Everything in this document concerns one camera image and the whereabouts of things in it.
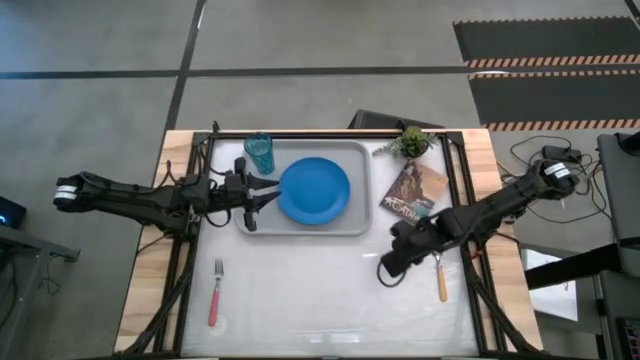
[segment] paper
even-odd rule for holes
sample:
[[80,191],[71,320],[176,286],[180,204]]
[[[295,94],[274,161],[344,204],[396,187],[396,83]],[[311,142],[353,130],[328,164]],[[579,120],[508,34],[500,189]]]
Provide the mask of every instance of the paper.
[[[558,260],[562,259],[533,250],[525,250],[525,268],[527,270]],[[578,321],[575,281],[531,290],[529,295],[536,311]]]
[[380,206],[415,224],[428,216],[449,179],[428,166],[408,161],[380,202]]

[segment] white table surface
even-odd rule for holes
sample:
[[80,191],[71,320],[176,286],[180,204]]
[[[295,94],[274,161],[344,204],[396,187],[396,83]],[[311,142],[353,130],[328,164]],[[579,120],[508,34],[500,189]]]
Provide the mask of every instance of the white table surface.
[[[387,140],[360,142],[373,151]],[[230,169],[243,155],[241,140],[216,140],[211,165]],[[418,161],[446,174],[440,145]],[[446,303],[439,299],[431,256],[396,288],[376,278],[379,257],[391,249],[389,228],[399,220],[379,203],[403,165],[391,155],[371,157],[373,223],[360,236],[255,236],[239,231],[233,220],[224,228],[203,221],[182,355],[476,355],[459,250],[442,256]],[[448,206],[445,191],[434,211]],[[225,218],[210,217],[218,223]],[[219,320],[210,328],[215,258],[223,259],[225,276]]]

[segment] succulent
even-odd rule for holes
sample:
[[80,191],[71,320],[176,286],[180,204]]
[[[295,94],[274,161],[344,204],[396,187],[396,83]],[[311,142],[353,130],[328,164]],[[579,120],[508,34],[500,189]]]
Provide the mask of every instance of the succulent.
[[376,149],[373,155],[388,152],[394,156],[403,155],[407,158],[417,158],[424,154],[427,149],[433,147],[435,138],[435,134],[424,134],[419,127],[409,126],[401,136]]

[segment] book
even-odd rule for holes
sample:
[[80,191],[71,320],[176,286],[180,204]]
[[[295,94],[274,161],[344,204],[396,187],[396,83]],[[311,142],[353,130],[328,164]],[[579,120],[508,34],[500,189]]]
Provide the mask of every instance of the book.
[[449,178],[432,168],[408,161],[380,202],[380,206],[415,224],[429,216]]

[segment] orange striped tape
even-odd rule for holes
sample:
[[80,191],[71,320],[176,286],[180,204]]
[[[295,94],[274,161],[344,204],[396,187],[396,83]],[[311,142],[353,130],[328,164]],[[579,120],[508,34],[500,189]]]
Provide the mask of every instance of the orange striped tape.
[[640,54],[474,59],[470,61],[467,60],[464,64],[473,69],[521,66],[640,64]]
[[597,71],[546,71],[546,72],[522,72],[522,73],[489,73],[478,72],[469,75],[469,80],[474,79],[505,79],[525,77],[563,77],[563,76],[607,76],[607,75],[640,75],[640,69],[635,70],[597,70]]
[[496,122],[483,124],[489,131],[529,131],[529,130],[577,130],[577,129],[624,129],[640,128],[640,119],[608,120],[554,120]]
[[540,19],[494,19],[494,20],[460,20],[454,21],[453,25],[460,24],[486,24],[503,22],[541,22],[541,21],[576,21],[576,20],[613,20],[628,19],[628,16],[586,16],[586,17],[564,17],[564,18],[540,18]]

